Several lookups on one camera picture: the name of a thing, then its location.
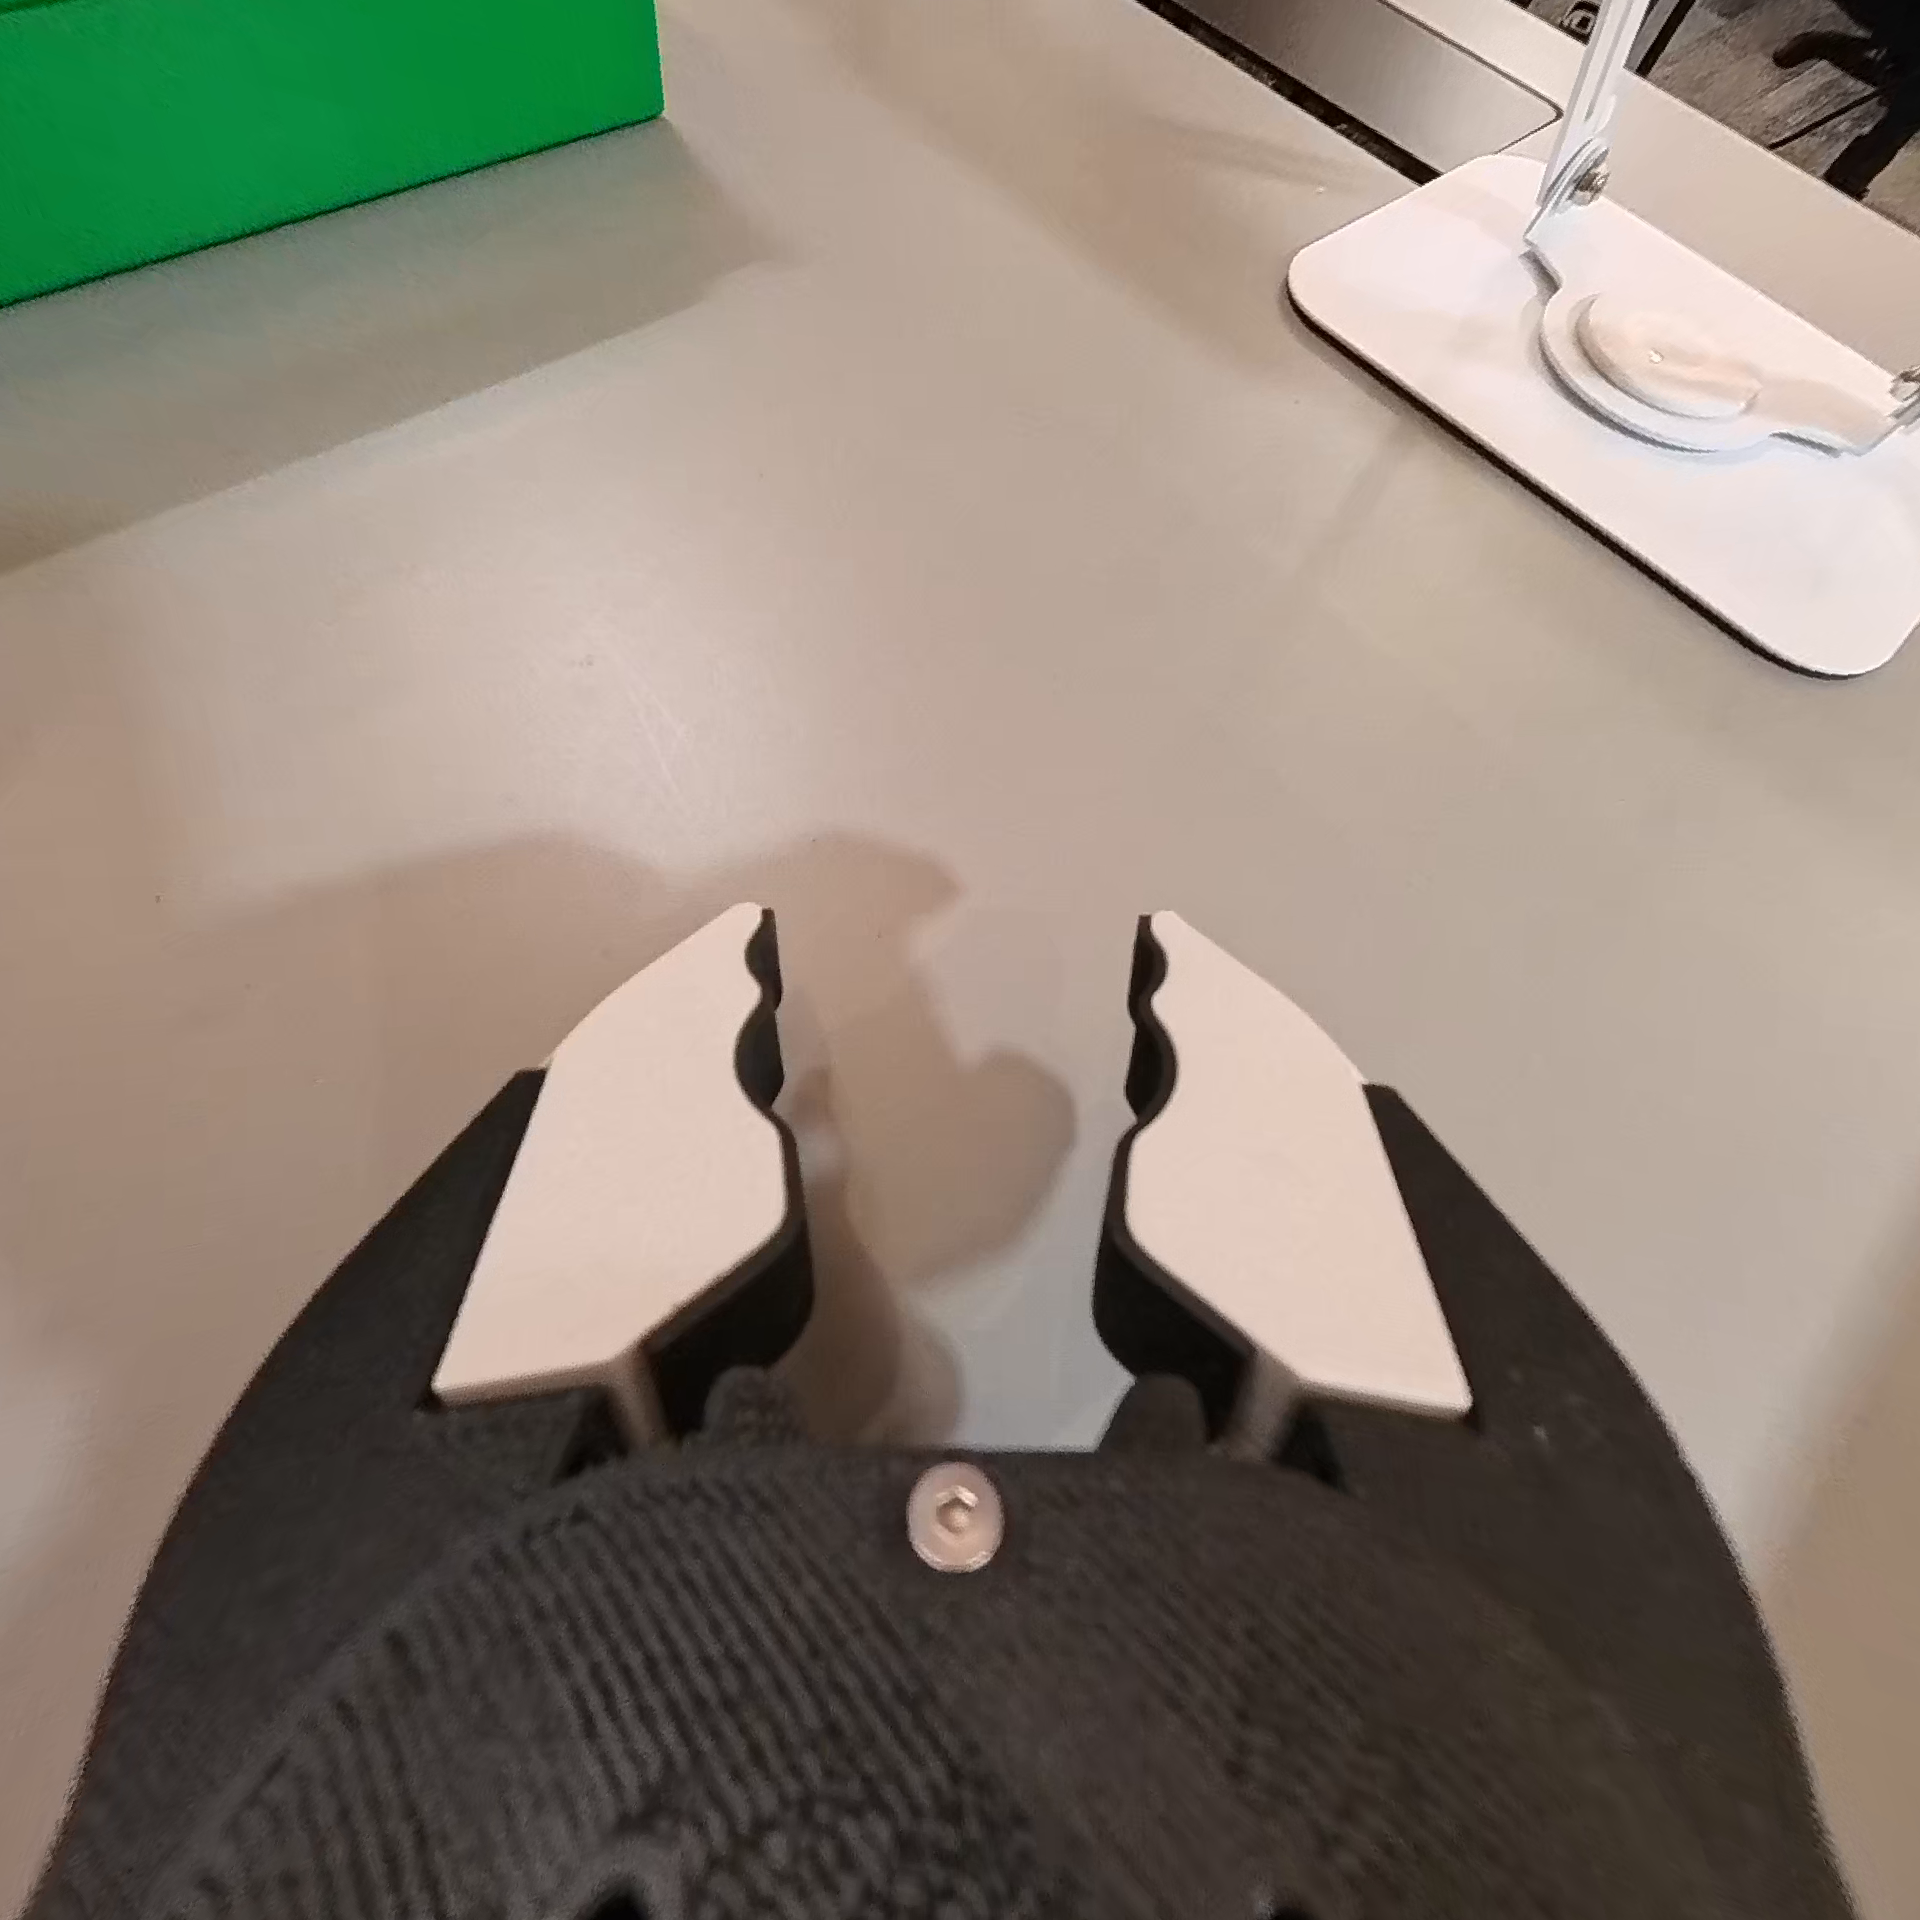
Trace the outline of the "white and wood document stand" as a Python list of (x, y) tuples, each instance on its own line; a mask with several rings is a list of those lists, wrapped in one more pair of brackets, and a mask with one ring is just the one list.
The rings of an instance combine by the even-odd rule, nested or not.
[(1915, 371), (1610, 202), (1649, 5), (1601, 5), (1547, 161), (1474, 157), (1287, 265), (1316, 331), (1777, 666), (1917, 623)]

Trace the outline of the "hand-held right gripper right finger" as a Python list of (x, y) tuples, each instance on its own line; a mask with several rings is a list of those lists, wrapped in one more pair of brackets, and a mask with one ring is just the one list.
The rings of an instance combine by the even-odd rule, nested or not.
[(1132, 1124), (1092, 1279), (1099, 1341), (1273, 1457), (1307, 1409), (1460, 1424), (1473, 1386), (1369, 1084), (1282, 989), (1179, 914), (1140, 914)]

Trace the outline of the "green plastic bin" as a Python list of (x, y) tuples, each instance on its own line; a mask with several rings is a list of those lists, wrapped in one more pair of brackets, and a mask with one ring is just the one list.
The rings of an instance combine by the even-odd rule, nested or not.
[(2, 304), (658, 120), (653, 2), (2, 7)]

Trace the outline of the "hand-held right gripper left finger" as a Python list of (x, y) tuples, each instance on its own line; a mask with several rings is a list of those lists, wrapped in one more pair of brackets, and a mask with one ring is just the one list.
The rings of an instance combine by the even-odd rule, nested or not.
[(797, 1146), (778, 1115), (778, 920), (736, 903), (642, 967), (544, 1064), (433, 1397), (589, 1389), (637, 1444), (771, 1367), (812, 1309)]

